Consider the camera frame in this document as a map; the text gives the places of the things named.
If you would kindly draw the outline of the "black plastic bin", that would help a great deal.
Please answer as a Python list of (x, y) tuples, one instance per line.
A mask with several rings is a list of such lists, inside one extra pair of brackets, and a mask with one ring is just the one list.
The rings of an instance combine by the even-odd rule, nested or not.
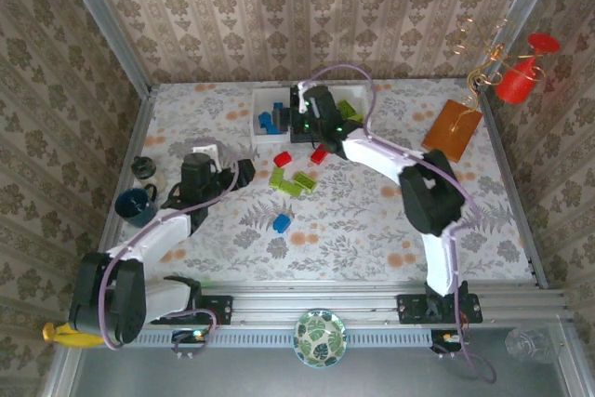
[(306, 116), (298, 112), (298, 104), (298, 86), (290, 86), (290, 141), (292, 143), (310, 143), (314, 146), (320, 140), (311, 133), (309, 127), (306, 127)]

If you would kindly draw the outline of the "white plastic bin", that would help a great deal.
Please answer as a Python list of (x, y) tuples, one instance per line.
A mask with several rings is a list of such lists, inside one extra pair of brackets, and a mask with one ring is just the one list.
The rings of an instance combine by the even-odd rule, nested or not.
[(350, 105), (361, 113), (364, 118), (368, 112), (368, 88), (364, 85), (350, 85), (350, 86), (330, 86), (329, 91), (332, 94), (336, 105), (343, 99), (347, 100)]
[(272, 113), (273, 103), (282, 102), (285, 107), (290, 105), (290, 89), (288, 87), (260, 87), (253, 90), (252, 118), (250, 134), (255, 146), (264, 144), (282, 144), (290, 140), (289, 132), (283, 135), (269, 136), (264, 128), (258, 124), (258, 116), (263, 112)]

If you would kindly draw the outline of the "small black knob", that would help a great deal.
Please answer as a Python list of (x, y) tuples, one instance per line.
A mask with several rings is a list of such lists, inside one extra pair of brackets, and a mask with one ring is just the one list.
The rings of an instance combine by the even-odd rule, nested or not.
[(143, 187), (153, 185), (157, 192), (161, 193), (167, 186), (164, 173), (151, 157), (135, 156), (131, 165), (131, 171)]

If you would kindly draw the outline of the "dark blue mug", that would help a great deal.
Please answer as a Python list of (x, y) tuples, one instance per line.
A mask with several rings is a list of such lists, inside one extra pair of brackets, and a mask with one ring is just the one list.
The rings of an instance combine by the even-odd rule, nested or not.
[(153, 184), (147, 184), (143, 188), (131, 188), (116, 198), (114, 211), (128, 224), (140, 229), (156, 216), (156, 197), (157, 189)]

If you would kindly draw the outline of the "small black controller board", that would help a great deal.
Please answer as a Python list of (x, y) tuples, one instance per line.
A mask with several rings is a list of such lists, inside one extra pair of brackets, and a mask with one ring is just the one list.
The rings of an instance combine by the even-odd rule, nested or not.
[(196, 329), (189, 331), (179, 331), (173, 334), (172, 342), (174, 344), (172, 351), (179, 359), (193, 359), (209, 343), (209, 329)]
[(455, 330), (432, 329), (430, 349), (439, 355), (455, 355), (462, 351), (461, 338)]

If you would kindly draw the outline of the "leaf pattern bowl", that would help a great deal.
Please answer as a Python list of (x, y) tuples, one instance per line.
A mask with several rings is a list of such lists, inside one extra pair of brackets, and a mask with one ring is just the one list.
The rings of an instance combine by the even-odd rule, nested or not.
[(293, 348), (306, 366), (322, 369), (338, 363), (348, 346), (345, 325), (329, 310), (312, 310), (297, 320)]

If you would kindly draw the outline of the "red plastic goblet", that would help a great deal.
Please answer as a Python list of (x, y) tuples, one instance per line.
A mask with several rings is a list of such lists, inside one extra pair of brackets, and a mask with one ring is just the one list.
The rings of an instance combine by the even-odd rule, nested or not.
[(547, 77), (540, 61), (561, 48), (559, 41), (548, 33), (531, 33), (527, 43), (530, 48), (527, 54), (514, 55), (511, 63), (502, 61), (507, 70), (495, 92), (508, 104), (521, 104), (528, 99), (536, 85)]

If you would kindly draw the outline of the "yellow banana bunch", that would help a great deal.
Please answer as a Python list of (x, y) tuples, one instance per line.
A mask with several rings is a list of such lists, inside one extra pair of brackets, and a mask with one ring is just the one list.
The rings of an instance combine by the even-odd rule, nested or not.
[(46, 323), (42, 329), (44, 341), (58, 343), (68, 348), (92, 348), (104, 344), (101, 336), (89, 335), (72, 329), (68, 323), (55, 326)]

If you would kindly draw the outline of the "clear drinking glass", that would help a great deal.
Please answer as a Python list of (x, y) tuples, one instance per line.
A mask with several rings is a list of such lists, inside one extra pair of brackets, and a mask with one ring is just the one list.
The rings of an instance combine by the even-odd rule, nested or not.
[(519, 360), (550, 364), (557, 358), (556, 346), (544, 326), (525, 326), (512, 329), (505, 338), (508, 354)]

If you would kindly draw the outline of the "aluminium side rail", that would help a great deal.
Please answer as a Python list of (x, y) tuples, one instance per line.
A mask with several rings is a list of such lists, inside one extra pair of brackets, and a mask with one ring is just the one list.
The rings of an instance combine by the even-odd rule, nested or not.
[(143, 97), (140, 102), (139, 112), (132, 128), (120, 175), (112, 196), (102, 235), (99, 240), (99, 253), (104, 253), (118, 245), (123, 223), (122, 219), (115, 212), (115, 202), (118, 196), (129, 189), (134, 183), (131, 165), (134, 157), (140, 155), (142, 152), (148, 128), (153, 117), (154, 103), (156, 102), (157, 95), (158, 88), (153, 87), (149, 94)]
[(531, 227), (522, 206), (521, 197), (516, 188), (512, 171), (509, 166), (509, 160), (506, 156), (505, 148), (496, 125), (496, 119), (489, 103), (489, 91), (487, 89), (480, 91), (479, 104), (494, 150), (500, 176), (509, 198), (510, 210), (515, 219), (515, 223), (522, 242), (522, 247), (527, 257), (527, 262), (530, 265), (531, 272), (535, 278), (535, 284), (541, 289), (549, 289), (549, 281), (545, 274), (539, 253), (536, 249)]

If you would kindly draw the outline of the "wide aluminium base rail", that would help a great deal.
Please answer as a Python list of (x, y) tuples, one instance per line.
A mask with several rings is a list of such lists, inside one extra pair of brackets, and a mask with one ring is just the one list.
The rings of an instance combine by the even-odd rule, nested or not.
[[(573, 320), (560, 290), (496, 281), (470, 281), (468, 288), (479, 298), (482, 327)], [(205, 296), (233, 297), (232, 327), (280, 327), (318, 308), (356, 326), (397, 326), (398, 297), (426, 294), (425, 286), (416, 282), (213, 282), (202, 291)]]

